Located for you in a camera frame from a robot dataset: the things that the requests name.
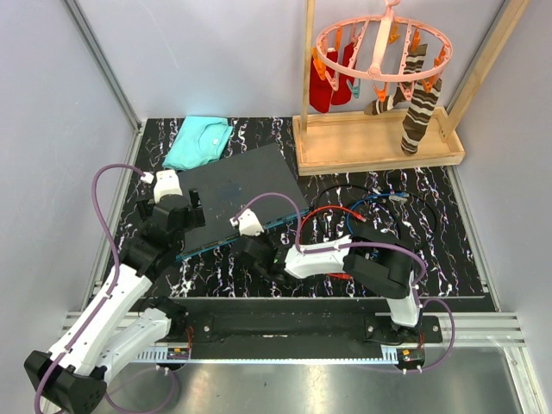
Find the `dark grey network switch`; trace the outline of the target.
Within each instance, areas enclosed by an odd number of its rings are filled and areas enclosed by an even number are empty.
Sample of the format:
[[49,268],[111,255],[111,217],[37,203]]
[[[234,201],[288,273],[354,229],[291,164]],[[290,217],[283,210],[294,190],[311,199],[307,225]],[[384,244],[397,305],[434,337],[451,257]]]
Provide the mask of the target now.
[[251,210],[265,229],[296,219],[294,204],[302,214],[309,209],[276,143],[179,172],[178,177],[184,193],[198,190],[205,218],[204,227],[185,233],[185,248],[178,261],[236,240],[239,231],[231,226],[229,219],[260,194],[277,192],[291,199],[265,197],[254,203]]

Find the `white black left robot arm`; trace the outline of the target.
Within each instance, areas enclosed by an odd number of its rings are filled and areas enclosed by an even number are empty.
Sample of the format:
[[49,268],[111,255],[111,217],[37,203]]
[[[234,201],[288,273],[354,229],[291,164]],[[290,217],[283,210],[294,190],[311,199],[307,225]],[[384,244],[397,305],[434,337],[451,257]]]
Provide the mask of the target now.
[[185,246],[185,233],[205,225],[195,189],[141,202],[142,223],[125,241],[109,277],[73,326],[47,351],[24,362],[35,399],[64,413],[91,413],[108,384],[150,344],[186,335],[186,308],[167,297],[151,301],[120,333],[130,308],[171,266]]

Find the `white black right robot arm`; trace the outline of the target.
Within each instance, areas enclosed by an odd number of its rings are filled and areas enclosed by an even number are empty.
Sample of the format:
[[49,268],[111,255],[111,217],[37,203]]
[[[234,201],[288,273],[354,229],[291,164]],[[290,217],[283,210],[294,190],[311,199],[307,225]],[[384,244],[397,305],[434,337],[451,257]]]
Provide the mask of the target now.
[[386,300],[397,339],[410,342],[423,330],[413,266],[419,265],[421,276],[427,267],[410,243],[394,235],[368,229],[335,241],[277,248],[260,233],[240,236],[231,252],[251,274],[279,284],[346,273]]

